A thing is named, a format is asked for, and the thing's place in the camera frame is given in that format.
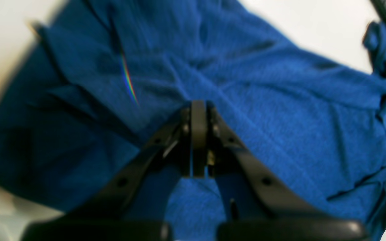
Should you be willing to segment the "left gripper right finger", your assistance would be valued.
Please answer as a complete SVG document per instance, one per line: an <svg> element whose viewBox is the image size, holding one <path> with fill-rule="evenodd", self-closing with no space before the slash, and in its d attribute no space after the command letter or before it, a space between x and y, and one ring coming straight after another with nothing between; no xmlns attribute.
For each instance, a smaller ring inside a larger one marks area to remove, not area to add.
<svg viewBox="0 0 386 241"><path fill-rule="evenodd" d="M199 176L214 178L227 221L218 241L368 241L360 221L333 218L296 195L199 101Z"/></svg>

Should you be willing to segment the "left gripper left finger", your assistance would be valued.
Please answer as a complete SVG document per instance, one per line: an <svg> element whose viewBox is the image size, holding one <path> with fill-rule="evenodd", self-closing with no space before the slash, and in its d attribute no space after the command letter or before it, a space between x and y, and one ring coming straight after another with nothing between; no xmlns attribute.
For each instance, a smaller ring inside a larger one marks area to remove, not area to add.
<svg viewBox="0 0 386 241"><path fill-rule="evenodd" d="M23 241L172 241L164 219L181 177L200 176L200 101L176 112L96 195L60 218L33 223Z"/></svg>

